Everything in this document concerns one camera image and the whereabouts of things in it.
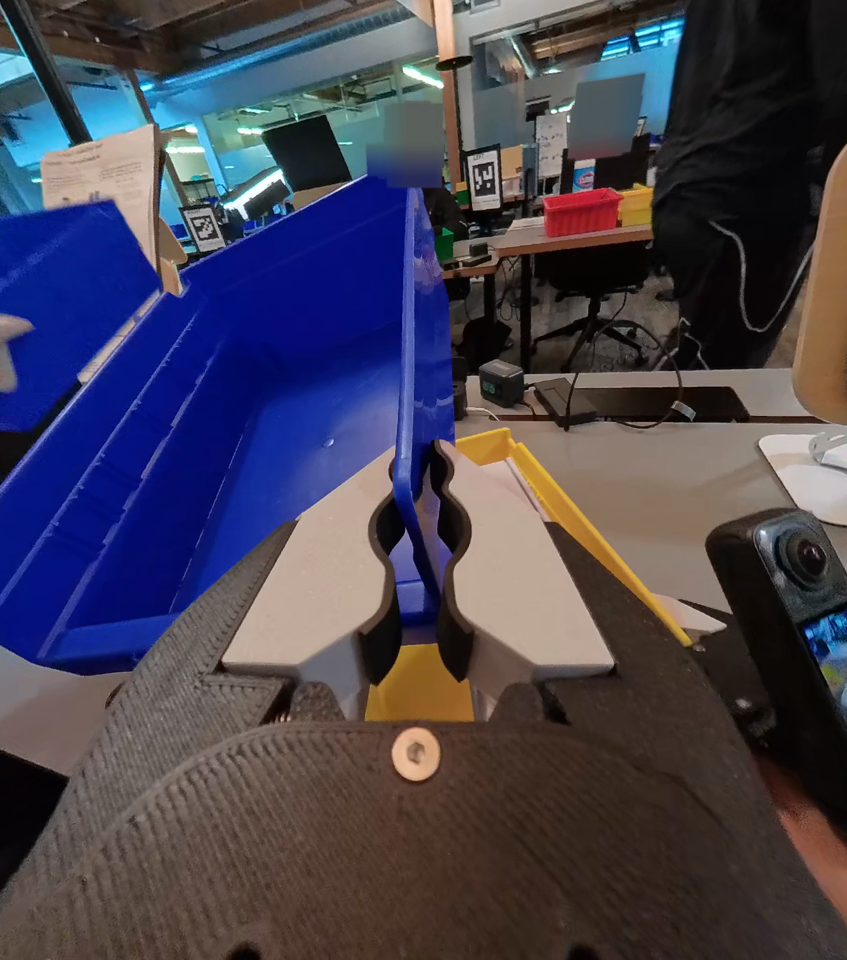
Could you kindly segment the yellow plastic bin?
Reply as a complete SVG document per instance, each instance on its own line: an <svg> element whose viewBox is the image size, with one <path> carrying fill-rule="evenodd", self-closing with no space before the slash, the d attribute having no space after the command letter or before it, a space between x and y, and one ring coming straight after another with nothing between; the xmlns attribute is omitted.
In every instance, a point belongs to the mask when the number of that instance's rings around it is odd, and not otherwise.
<svg viewBox="0 0 847 960"><path fill-rule="evenodd" d="M652 594L607 539L585 517L528 447L501 427L457 438L456 448L479 467L502 463L537 499L545 520L556 522L636 595L684 647L694 640L682 628L678 614L695 609ZM393 670L379 686L369 689L364 718L370 722L471 722L474 710L471 688L458 682L442 666L436 645L402 647Z"/></svg>

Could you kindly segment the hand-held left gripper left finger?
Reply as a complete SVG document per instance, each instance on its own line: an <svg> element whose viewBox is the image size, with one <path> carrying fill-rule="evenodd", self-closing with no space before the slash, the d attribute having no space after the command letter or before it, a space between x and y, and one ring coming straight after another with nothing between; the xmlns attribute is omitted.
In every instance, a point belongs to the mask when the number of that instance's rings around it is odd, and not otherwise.
<svg viewBox="0 0 847 960"><path fill-rule="evenodd" d="M404 536L389 448L292 525L221 667L235 676L322 683L345 716L395 665L403 628L390 554Z"/></svg>

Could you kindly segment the red plastic bin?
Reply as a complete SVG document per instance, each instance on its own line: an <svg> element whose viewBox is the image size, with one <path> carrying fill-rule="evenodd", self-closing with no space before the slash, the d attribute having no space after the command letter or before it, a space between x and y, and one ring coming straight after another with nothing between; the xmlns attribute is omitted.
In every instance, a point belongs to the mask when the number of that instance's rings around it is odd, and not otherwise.
<svg viewBox="0 0 847 960"><path fill-rule="evenodd" d="M622 194L612 188L547 196L542 201L548 238L612 231L619 223Z"/></svg>

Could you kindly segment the blue plastic bin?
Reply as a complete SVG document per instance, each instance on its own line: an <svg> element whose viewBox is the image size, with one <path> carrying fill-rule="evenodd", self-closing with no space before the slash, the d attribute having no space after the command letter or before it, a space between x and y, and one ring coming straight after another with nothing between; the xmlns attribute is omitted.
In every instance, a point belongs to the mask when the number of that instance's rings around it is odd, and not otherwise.
<svg viewBox="0 0 847 960"><path fill-rule="evenodd" d="M0 485L0 646L134 669L276 529L391 448L413 517L454 440L449 299L418 189L363 176L187 268Z"/></svg>

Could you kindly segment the black metal pole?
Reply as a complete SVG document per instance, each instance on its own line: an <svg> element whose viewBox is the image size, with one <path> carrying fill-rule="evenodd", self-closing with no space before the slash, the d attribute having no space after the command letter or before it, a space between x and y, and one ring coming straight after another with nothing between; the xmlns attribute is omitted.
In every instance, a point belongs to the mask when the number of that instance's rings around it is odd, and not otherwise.
<svg viewBox="0 0 847 960"><path fill-rule="evenodd" d="M29 62L45 98L64 129L71 146L91 142L93 137L46 44L41 27L26 1L0 1L0 13L20 52Z"/></svg>

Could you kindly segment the framed marker sign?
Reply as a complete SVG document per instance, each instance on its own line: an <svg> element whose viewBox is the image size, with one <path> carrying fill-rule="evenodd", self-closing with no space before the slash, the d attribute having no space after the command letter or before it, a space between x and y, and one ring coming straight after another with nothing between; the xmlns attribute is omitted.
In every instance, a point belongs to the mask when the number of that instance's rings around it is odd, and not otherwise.
<svg viewBox="0 0 847 960"><path fill-rule="evenodd" d="M185 204L179 213L197 254L206 256L225 249L227 239L209 200Z"/></svg>
<svg viewBox="0 0 847 960"><path fill-rule="evenodd" d="M463 158L470 210L500 212L503 207L501 145L465 150Z"/></svg>

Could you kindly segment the wooden post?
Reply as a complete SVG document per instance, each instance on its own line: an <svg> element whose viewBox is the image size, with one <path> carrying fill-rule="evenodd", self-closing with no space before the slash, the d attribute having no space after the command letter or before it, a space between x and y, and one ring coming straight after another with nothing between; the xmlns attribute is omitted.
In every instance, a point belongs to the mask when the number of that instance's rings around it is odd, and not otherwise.
<svg viewBox="0 0 847 960"><path fill-rule="evenodd" d="M437 43L437 68L443 83L442 109L446 139L446 161L450 186L456 187L464 179L461 159L460 105L457 89L458 44L454 31L454 2L432 1L432 14Z"/></svg>

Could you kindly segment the small black charger box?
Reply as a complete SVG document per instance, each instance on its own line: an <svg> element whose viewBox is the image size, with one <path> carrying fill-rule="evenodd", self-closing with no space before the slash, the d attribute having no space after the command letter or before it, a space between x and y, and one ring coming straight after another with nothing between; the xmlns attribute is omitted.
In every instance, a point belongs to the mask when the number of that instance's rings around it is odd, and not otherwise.
<svg viewBox="0 0 847 960"><path fill-rule="evenodd" d="M525 404L525 372L520 366L495 358L479 366L477 378L484 401L503 409Z"/></svg>

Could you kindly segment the grey desk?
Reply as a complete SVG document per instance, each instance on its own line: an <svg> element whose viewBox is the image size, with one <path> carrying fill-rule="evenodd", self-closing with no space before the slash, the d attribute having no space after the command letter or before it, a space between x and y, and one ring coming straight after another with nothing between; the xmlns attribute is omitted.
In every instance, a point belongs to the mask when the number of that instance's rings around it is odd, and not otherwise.
<svg viewBox="0 0 847 960"><path fill-rule="evenodd" d="M593 423L567 433L543 418L471 414L459 437L505 427L655 594L728 610L704 551L719 523L791 499L758 449L776 434L815 434L806 417L663 424ZM64 675L0 648L0 748L69 774L123 674Z"/></svg>

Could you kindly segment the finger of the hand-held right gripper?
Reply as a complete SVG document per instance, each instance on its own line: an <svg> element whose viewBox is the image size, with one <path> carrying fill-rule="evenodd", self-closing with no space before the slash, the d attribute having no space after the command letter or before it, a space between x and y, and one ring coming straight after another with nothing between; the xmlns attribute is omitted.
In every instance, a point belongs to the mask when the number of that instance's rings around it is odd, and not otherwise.
<svg viewBox="0 0 847 960"><path fill-rule="evenodd" d="M699 640L727 627L724 620L670 596L657 594L656 601L690 640Z"/></svg>

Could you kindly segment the black monitor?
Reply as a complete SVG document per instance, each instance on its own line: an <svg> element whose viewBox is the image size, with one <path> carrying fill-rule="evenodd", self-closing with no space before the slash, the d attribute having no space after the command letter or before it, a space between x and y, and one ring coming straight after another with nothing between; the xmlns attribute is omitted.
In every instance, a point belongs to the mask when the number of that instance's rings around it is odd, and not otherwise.
<svg viewBox="0 0 847 960"><path fill-rule="evenodd" d="M339 186L353 178L324 114L268 127L262 139L292 193Z"/></svg>

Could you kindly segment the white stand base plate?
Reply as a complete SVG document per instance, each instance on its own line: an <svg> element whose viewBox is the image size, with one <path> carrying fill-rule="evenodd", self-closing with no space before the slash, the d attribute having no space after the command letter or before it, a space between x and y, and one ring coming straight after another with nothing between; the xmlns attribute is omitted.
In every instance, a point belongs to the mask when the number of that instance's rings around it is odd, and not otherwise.
<svg viewBox="0 0 847 960"><path fill-rule="evenodd" d="M847 473L814 462L809 452L813 436L767 435L757 446L798 509L820 522L847 527Z"/></svg>

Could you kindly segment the black office chair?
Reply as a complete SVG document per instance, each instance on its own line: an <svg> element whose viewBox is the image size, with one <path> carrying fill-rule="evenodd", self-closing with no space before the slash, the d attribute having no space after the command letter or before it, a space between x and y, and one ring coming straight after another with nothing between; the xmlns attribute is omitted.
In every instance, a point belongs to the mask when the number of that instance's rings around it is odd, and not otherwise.
<svg viewBox="0 0 847 960"><path fill-rule="evenodd" d="M542 342L577 334L574 346L561 364L568 374L585 346L593 347L605 320L600 317L603 302L612 295L628 296L639 292L650 272L648 241L614 245L575 247L538 254L535 268L555 291L554 301L587 299L585 317L544 333L532 341L534 353Z"/></svg>

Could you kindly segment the background office desk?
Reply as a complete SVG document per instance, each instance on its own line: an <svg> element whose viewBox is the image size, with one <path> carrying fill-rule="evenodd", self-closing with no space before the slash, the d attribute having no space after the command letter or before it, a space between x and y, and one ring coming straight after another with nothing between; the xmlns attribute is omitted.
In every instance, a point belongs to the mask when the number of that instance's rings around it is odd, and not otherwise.
<svg viewBox="0 0 847 960"><path fill-rule="evenodd" d="M516 227L488 240L490 259L486 263L462 269L449 268L442 271L445 280L463 278L485 278L486 292L490 292L491 281L496 277L502 259L518 258L520 263L520 284L518 301L519 357L520 366L528 374L532 370L532 285L533 258L537 255L552 254L561 251L588 249L603 246L619 246L628 243L645 242L653 239L652 226L639 224L617 226L613 229L587 233L550 237L542 222L532 222L531 226Z"/></svg>

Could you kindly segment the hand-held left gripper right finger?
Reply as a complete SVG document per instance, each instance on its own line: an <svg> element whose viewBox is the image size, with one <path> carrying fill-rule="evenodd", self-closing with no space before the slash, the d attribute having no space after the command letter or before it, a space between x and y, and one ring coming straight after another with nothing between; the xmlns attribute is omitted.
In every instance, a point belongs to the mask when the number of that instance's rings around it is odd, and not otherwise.
<svg viewBox="0 0 847 960"><path fill-rule="evenodd" d="M431 447L442 574L437 644L476 700L520 684L605 676L615 659L544 522L501 462Z"/></svg>

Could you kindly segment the flat black power adapter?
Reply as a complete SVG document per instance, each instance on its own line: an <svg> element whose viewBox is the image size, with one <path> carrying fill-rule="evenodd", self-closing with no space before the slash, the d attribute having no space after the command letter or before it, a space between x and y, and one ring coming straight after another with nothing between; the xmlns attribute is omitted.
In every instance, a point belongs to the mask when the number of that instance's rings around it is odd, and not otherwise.
<svg viewBox="0 0 847 960"><path fill-rule="evenodd" d="M574 378L553 378L537 381L531 387L543 411L564 432L598 420L594 403L588 399L586 391L578 389L575 383Z"/></svg>

